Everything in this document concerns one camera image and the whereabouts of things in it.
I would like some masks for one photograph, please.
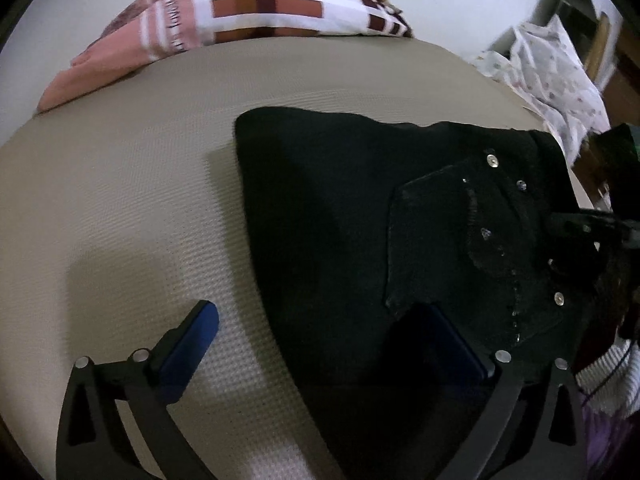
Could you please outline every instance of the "white wall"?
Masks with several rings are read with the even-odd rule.
[[[0,52],[0,145],[69,60],[133,0],[34,0]],[[537,0],[391,0],[420,40],[466,56],[530,17]]]

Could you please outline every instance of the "silver stud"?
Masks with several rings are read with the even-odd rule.
[[[501,363],[510,363],[511,362],[511,354],[506,350],[498,350],[495,353],[495,358],[497,361]]]
[[[556,359],[555,362],[556,362],[556,368],[558,368],[558,370],[566,370],[569,367],[569,363],[564,359],[562,359],[561,357]]]
[[[135,352],[133,352],[133,354],[131,354],[131,358],[135,363],[143,363],[144,361],[149,359],[149,355],[149,350],[147,350],[146,348],[141,348],[140,350],[136,350]]]
[[[76,359],[76,368],[85,368],[89,364],[89,358],[86,355]]]
[[[496,157],[495,155],[487,155],[486,156],[486,162],[492,168],[497,168],[498,164],[499,164],[498,163],[498,157]]]

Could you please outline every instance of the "plaid fabric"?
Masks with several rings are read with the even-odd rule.
[[[412,37],[389,0],[136,0],[60,72],[44,111],[158,59],[204,45],[273,36]]]

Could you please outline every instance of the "black denim fabric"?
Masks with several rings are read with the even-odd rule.
[[[434,372],[447,356],[427,350],[426,305],[530,382],[571,362],[597,254],[543,231],[578,211],[551,135],[258,108],[236,143],[271,329],[349,478],[435,475],[490,393]]]

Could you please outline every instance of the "textured beige fabric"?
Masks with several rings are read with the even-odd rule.
[[[221,480],[340,478],[250,266],[232,125],[259,105],[542,125],[453,54],[395,38],[194,50],[31,120],[0,149],[0,413],[46,479],[75,358],[152,346],[201,298],[220,333],[171,408],[196,452]]]

